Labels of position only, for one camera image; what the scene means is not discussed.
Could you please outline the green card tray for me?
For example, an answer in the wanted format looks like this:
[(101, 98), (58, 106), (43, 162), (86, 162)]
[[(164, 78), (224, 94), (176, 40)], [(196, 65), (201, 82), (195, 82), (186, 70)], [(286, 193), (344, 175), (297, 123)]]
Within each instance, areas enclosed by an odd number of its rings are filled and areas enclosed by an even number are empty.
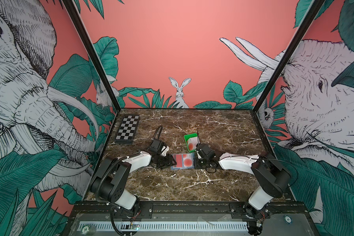
[(192, 133), (192, 134), (184, 135), (184, 140), (185, 140), (186, 146), (187, 146), (187, 141), (188, 141), (188, 139), (191, 138), (191, 137), (196, 137), (196, 136), (198, 136), (197, 133)]

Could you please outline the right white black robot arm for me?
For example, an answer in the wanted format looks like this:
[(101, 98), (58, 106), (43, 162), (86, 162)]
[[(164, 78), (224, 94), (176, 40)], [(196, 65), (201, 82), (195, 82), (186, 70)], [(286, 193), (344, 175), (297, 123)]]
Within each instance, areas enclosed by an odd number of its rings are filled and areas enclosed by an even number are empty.
[(292, 178), (291, 173), (272, 154), (238, 155), (223, 153), (220, 157), (207, 144), (195, 148), (196, 162), (205, 169), (236, 170), (253, 174), (259, 187), (248, 198), (244, 209), (248, 215), (259, 213), (274, 198), (281, 198)]

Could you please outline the white red credit card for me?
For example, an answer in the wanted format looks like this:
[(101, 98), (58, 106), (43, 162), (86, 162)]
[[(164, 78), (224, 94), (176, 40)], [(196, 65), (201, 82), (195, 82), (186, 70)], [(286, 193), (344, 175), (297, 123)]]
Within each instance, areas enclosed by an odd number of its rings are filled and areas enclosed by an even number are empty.
[(183, 167), (183, 156), (181, 154), (174, 154), (173, 155), (175, 160), (175, 165), (173, 168), (178, 169)]
[(183, 167), (185, 169), (194, 168), (194, 154), (193, 153), (183, 154)]

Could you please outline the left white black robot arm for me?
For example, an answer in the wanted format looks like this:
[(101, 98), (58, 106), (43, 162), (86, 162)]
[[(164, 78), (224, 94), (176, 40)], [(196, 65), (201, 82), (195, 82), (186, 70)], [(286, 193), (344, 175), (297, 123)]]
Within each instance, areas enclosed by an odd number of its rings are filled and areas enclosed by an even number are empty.
[(146, 150), (117, 158), (108, 157), (99, 165), (88, 185), (88, 190), (94, 193), (98, 202), (110, 203), (137, 214), (140, 200), (126, 190), (128, 176), (150, 165), (159, 169), (176, 165), (176, 160), (168, 151), (169, 147), (165, 142), (152, 139)]

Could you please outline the blue card holder wallet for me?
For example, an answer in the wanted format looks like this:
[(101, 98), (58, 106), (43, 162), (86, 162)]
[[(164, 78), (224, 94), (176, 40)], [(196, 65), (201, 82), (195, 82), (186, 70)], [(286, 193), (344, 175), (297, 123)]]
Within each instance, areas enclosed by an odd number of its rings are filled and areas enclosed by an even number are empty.
[(184, 170), (195, 168), (193, 153), (173, 154), (173, 158), (176, 162), (176, 165), (172, 166), (171, 170)]

